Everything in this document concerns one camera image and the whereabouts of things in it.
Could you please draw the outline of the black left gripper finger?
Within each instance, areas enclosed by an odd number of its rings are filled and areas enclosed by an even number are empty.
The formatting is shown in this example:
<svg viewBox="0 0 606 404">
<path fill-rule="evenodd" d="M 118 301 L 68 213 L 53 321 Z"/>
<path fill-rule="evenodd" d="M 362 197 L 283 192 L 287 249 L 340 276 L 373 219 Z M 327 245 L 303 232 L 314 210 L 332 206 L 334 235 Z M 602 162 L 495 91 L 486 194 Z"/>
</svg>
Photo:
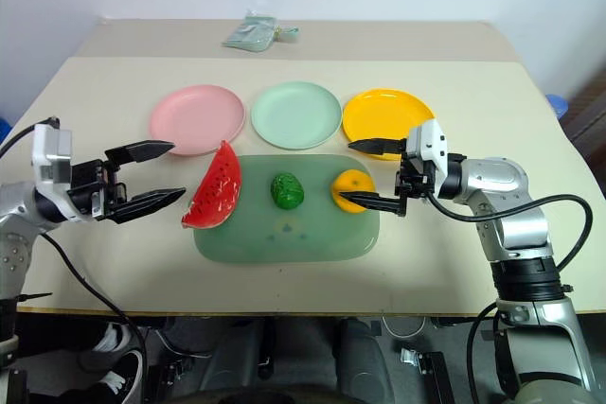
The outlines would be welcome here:
<svg viewBox="0 0 606 404">
<path fill-rule="evenodd" d="M 104 167 L 109 172 L 118 172 L 122 165 L 142 163 L 162 156 L 172 150 L 175 145 L 163 140 L 145 140 L 129 145 L 107 149 L 107 160 Z"/>
<path fill-rule="evenodd" d="M 132 197 L 129 201 L 111 205 L 105 218 L 116 224 L 137 220 L 173 204 L 185 193 L 184 187 L 164 188 L 142 193 Z"/>
</svg>

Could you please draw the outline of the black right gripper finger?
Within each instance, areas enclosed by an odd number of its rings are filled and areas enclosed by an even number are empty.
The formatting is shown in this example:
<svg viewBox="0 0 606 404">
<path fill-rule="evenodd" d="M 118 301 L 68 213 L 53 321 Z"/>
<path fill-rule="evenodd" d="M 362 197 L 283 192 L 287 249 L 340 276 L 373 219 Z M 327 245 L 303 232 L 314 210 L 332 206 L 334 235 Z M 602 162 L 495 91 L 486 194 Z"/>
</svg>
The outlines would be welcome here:
<svg viewBox="0 0 606 404">
<path fill-rule="evenodd" d="M 348 143 L 348 147 L 371 155 L 401 155 L 406 150 L 406 139 L 360 139 Z"/>
<path fill-rule="evenodd" d="M 369 210 L 384 211 L 399 217 L 404 217 L 407 212 L 407 201 L 399 196 L 384 197 L 368 191 L 340 191 L 338 195 Z"/>
</svg>

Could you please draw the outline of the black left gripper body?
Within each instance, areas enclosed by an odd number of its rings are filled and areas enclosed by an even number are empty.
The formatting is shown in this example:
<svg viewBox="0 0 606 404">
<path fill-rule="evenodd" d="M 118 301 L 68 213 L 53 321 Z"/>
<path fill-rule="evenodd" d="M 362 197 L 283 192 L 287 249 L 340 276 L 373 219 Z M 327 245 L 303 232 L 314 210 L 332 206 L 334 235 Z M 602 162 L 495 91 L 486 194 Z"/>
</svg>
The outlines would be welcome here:
<svg viewBox="0 0 606 404">
<path fill-rule="evenodd" d="M 119 170 L 120 163 L 112 159 L 97 159 L 71 167 L 67 193 L 81 214 L 94 220 L 129 221 L 124 213 L 119 213 L 127 202 L 126 185 L 117 180 Z"/>
</svg>

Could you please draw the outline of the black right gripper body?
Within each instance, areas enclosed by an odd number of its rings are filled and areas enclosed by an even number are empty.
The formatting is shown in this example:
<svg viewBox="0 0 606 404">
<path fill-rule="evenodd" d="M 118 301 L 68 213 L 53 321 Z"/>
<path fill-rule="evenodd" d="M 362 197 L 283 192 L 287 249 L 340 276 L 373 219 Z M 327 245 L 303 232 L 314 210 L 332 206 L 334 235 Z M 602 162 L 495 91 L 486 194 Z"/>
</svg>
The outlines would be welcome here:
<svg viewBox="0 0 606 404">
<path fill-rule="evenodd" d="M 432 161 L 420 162 L 420 169 L 415 161 L 403 157 L 400 169 L 396 174 L 395 195 L 400 198 L 419 199 L 433 194 L 436 183 L 436 166 Z"/>
</svg>

